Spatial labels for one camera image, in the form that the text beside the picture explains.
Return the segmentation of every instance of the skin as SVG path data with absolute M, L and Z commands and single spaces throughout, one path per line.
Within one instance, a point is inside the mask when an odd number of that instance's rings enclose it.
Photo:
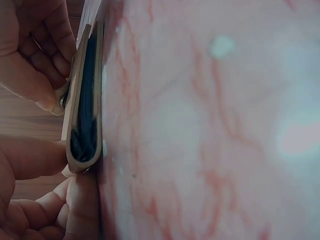
M 65 0 L 0 1 L 0 84 L 50 111 L 76 52 Z M 16 180 L 67 165 L 60 143 L 0 135 L 0 239 L 98 239 L 96 178 L 72 176 L 42 198 L 11 200 Z
M 11 200 L 16 180 L 55 175 L 66 164 L 62 144 L 0 136 L 0 239 L 98 239 L 98 190 L 93 175 L 70 177 L 36 201 Z
M 0 1 L 0 84 L 7 90 L 50 111 L 75 53 L 66 0 Z

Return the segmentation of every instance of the blurry background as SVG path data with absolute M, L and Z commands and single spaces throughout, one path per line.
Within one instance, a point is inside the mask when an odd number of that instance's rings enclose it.
M 66 0 L 75 39 L 85 0 Z M 53 116 L 33 102 L 19 98 L 0 86 L 0 134 L 28 136 L 59 141 L 63 116 Z M 52 191 L 65 179 L 61 174 L 32 180 L 16 181 L 13 199 L 36 200 Z

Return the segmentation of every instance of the pink surface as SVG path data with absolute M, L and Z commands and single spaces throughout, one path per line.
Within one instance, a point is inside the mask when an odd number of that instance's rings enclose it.
M 106 237 L 320 239 L 320 1 L 105 0 L 100 13 Z M 219 36 L 235 45 L 215 58 Z

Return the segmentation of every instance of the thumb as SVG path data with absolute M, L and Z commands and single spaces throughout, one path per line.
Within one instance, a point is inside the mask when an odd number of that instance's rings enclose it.
M 56 103 L 55 92 L 47 77 L 17 51 L 0 56 L 0 85 L 19 97 L 34 101 L 45 111 L 52 110 Z

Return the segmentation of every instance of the leather wallet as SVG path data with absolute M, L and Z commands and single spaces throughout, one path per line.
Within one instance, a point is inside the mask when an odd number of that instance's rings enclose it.
M 88 170 L 101 155 L 103 34 L 101 22 L 96 22 L 93 29 L 85 26 L 70 76 L 55 91 L 57 102 L 51 112 L 64 113 L 61 140 L 65 141 L 68 167 L 74 174 Z

